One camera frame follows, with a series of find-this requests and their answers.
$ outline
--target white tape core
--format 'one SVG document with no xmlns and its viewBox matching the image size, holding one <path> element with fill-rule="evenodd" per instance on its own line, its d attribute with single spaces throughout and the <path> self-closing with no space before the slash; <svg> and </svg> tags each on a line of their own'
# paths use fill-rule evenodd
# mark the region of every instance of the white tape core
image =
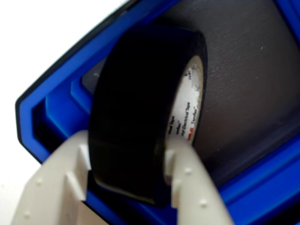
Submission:
<svg viewBox="0 0 300 225">
<path fill-rule="evenodd" d="M 169 118 L 167 135 L 179 135 L 189 142 L 193 141 L 201 109 L 202 94 L 202 62 L 199 56 L 194 56 L 182 76 Z"/>
</svg>

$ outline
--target electrical tape roll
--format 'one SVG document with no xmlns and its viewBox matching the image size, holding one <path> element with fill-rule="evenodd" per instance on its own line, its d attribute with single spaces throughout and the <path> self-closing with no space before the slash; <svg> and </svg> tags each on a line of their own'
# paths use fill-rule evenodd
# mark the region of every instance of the electrical tape roll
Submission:
<svg viewBox="0 0 300 225">
<path fill-rule="evenodd" d="M 98 185 L 164 205 L 170 135 L 193 143 L 206 82 L 203 35 L 144 25 L 127 31 L 101 72 L 90 116 L 89 149 Z"/>
</svg>

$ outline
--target blue plastic frame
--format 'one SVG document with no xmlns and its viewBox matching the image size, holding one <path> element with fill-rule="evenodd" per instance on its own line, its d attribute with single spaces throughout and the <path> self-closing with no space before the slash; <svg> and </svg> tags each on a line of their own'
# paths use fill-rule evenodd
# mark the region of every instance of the blue plastic frame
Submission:
<svg viewBox="0 0 300 225">
<path fill-rule="evenodd" d="M 129 27 L 136 23 L 149 23 L 177 1 L 138 2 L 43 80 L 20 103 L 22 143 L 37 159 L 44 162 L 50 153 L 33 135 L 32 109 L 45 100 L 46 120 L 62 139 L 67 139 L 80 129 L 87 129 L 92 96 L 80 84 L 81 76 L 110 52 L 118 37 Z M 300 1 L 277 0 L 277 3 L 300 41 Z M 65 116 L 61 114 L 62 111 L 72 113 Z M 236 224 L 262 223 L 300 200 L 298 177 L 300 135 L 223 185 L 219 191 Z M 153 224 L 176 224 L 176 210 L 170 206 L 157 209 L 130 200 L 128 202 Z M 111 223 L 126 224 L 90 191 L 87 204 Z"/>
</svg>

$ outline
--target blue tray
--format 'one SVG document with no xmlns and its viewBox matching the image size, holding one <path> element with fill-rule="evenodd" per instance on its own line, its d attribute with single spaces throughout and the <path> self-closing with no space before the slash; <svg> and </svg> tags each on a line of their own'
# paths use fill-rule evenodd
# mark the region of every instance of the blue tray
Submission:
<svg viewBox="0 0 300 225">
<path fill-rule="evenodd" d="M 79 130 L 87 129 L 92 95 L 81 77 L 105 58 L 120 35 L 137 23 L 149 23 L 177 0 L 135 1 L 126 13 L 114 15 L 96 27 L 47 70 L 17 101 L 18 138 L 39 161 L 44 162 L 55 145 Z M 300 2 L 278 0 L 295 36 L 300 41 Z M 48 139 L 39 136 L 47 131 Z M 235 223 L 262 223 L 300 200 L 300 135 L 252 165 L 220 187 L 219 191 Z M 176 224 L 176 210 L 157 209 L 125 200 L 141 216 L 157 225 Z M 88 190 L 87 204 L 112 224 L 127 224 Z"/>
</svg>

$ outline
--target gray plastic panel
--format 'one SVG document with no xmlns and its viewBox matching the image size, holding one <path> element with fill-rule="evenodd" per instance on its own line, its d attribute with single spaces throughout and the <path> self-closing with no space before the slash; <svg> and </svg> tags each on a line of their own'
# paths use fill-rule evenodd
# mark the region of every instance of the gray plastic panel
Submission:
<svg viewBox="0 0 300 225">
<path fill-rule="evenodd" d="M 182 0 L 156 22 L 206 37 L 196 150 L 217 185 L 299 132 L 300 52 L 273 1 Z"/>
</svg>

